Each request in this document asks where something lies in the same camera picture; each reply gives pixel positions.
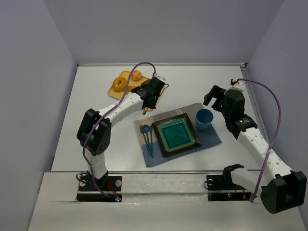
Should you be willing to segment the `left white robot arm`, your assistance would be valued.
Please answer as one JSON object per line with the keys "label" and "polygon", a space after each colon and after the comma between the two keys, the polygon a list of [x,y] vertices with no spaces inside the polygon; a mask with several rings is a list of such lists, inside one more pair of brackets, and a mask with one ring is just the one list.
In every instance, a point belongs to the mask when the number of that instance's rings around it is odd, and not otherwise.
{"label": "left white robot arm", "polygon": [[165,81],[162,77],[153,77],[149,82],[133,88],[116,103],[98,111],[91,108],[85,112],[77,139],[88,164],[89,180],[86,182],[100,190],[105,186],[108,170],[105,166],[104,152],[110,144],[111,129],[136,111],[155,109]]}

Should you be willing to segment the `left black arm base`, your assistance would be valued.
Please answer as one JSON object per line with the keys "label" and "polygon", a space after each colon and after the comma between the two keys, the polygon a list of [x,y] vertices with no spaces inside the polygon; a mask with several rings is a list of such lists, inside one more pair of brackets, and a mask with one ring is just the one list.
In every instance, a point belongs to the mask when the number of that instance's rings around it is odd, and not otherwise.
{"label": "left black arm base", "polygon": [[122,175],[109,174],[102,180],[96,179],[98,190],[92,180],[91,175],[77,173],[78,190],[76,200],[79,202],[122,202]]}

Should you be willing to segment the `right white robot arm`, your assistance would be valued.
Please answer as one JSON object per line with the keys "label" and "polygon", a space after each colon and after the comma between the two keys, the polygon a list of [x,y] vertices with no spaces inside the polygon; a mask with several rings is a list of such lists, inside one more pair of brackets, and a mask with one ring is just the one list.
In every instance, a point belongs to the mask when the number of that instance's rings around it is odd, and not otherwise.
{"label": "right white robot arm", "polygon": [[244,112],[244,84],[237,82],[226,90],[214,85],[204,96],[204,105],[212,99],[212,108],[221,112],[227,130],[250,153],[261,168],[258,177],[244,170],[226,167],[230,171],[228,179],[232,183],[243,186],[250,191],[250,201],[259,197],[263,206],[272,214],[276,214],[303,205],[305,201],[307,177],[301,171],[293,171],[275,153],[263,138],[257,123]]}

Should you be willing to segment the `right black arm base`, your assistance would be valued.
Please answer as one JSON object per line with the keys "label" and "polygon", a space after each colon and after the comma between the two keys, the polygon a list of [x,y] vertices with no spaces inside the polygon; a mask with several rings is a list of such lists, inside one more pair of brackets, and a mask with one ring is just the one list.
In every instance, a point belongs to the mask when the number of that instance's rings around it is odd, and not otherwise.
{"label": "right black arm base", "polygon": [[231,174],[242,170],[240,164],[224,167],[221,174],[207,175],[203,183],[208,192],[208,201],[248,201],[252,193],[241,185],[235,184]]}

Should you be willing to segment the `round bread roll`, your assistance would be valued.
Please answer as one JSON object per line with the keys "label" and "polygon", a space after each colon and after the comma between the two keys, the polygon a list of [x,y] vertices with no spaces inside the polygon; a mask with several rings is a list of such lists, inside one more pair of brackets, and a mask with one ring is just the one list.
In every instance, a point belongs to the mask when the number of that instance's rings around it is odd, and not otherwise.
{"label": "round bread roll", "polygon": [[138,81],[141,77],[142,77],[141,71],[139,71],[139,70],[134,70],[134,71],[132,72],[131,78],[132,78],[134,81]]}

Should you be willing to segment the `filled sandwich bun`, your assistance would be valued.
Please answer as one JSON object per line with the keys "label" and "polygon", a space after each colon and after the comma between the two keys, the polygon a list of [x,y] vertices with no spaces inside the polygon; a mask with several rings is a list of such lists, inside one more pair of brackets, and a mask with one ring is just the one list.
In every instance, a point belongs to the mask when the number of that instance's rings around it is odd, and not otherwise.
{"label": "filled sandwich bun", "polygon": [[127,92],[131,92],[136,86],[128,86]]}

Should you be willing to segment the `blue plastic cup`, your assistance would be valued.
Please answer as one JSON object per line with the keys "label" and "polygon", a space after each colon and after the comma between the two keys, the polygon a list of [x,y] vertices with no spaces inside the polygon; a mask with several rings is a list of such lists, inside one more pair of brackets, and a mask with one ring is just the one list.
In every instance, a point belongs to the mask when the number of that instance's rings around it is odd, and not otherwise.
{"label": "blue plastic cup", "polygon": [[198,131],[205,131],[214,119],[213,113],[208,109],[200,109],[196,113],[195,127]]}

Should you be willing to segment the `orange bagel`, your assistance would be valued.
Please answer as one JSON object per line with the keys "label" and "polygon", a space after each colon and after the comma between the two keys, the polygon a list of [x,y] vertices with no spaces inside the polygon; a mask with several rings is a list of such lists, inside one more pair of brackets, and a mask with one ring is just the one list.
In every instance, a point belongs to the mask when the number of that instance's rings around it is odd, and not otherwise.
{"label": "orange bagel", "polygon": [[124,91],[127,85],[127,80],[123,77],[118,77],[113,81],[112,88],[116,92]]}

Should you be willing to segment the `blue plastic spoon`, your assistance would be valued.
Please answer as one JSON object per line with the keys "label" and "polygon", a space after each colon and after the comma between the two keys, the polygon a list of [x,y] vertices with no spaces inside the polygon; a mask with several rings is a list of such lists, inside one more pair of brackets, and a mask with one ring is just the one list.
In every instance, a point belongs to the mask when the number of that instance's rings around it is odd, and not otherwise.
{"label": "blue plastic spoon", "polygon": [[145,143],[148,149],[148,153],[150,155],[150,157],[152,157],[152,147],[151,147],[151,143],[150,143],[150,139],[149,139],[149,132],[150,132],[150,127],[148,125],[142,125],[141,126],[141,132],[144,136],[145,139]]}

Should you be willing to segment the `blue beige cloth placemat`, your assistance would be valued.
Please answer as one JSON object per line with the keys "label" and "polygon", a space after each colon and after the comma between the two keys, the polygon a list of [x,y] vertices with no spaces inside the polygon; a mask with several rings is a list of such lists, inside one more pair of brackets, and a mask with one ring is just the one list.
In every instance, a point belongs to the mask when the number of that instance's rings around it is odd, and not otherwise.
{"label": "blue beige cloth placemat", "polygon": [[176,158],[179,158],[179,157],[182,157],[182,156],[185,156],[185,155],[188,155],[188,154],[192,154],[192,153],[195,153],[197,151],[201,151],[201,150],[211,148],[213,146],[221,144],[220,137],[216,133],[213,126],[210,125],[205,131],[199,132],[199,131],[196,130],[196,133],[199,136],[199,139],[200,139],[201,144],[202,144],[200,147],[197,147],[195,149],[176,154],[176,155],[171,156],[171,157],[163,157],[162,152],[159,148],[159,144],[158,144],[155,132],[153,131],[153,149],[154,149],[153,159],[148,155],[146,146],[143,142],[142,135],[140,133],[140,129],[139,129],[140,125],[149,125],[150,126],[155,121],[159,121],[159,120],[166,119],[166,118],[169,118],[169,117],[172,117],[172,116],[187,113],[191,122],[192,122],[192,125],[195,127],[196,113],[200,109],[203,109],[203,108],[204,107],[202,106],[201,103],[194,103],[194,104],[191,104],[189,106],[185,106],[185,107],[182,107],[182,108],[179,108],[179,109],[171,110],[171,111],[160,113],[160,114],[157,114],[157,115],[145,118],[145,119],[134,121],[135,130],[138,134],[138,139],[139,139],[139,142],[140,142],[140,145],[141,145],[142,154],[143,154],[144,161],[145,161],[145,164],[146,164],[147,167],[155,167],[155,166],[158,166],[160,164],[171,161],[173,159],[176,159]]}

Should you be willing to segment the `square teal ceramic plate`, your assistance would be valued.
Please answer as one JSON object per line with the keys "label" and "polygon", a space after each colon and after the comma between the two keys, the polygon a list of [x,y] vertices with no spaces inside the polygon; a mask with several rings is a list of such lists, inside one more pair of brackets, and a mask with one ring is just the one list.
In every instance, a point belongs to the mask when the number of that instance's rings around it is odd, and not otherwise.
{"label": "square teal ceramic plate", "polygon": [[152,123],[163,157],[200,147],[201,141],[187,113]]}

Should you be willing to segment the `metal table edge rail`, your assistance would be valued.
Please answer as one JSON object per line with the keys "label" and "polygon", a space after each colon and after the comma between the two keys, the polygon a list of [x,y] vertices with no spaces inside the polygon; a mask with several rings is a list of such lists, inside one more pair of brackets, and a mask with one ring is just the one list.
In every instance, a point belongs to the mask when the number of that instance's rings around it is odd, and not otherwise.
{"label": "metal table edge rail", "polygon": [[[135,66],[135,63],[89,63],[89,64],[77,64],[81,67],[93,67],[93,66]],[[153,63],[154,66],[238,66],[246,67],[246,63]]]}

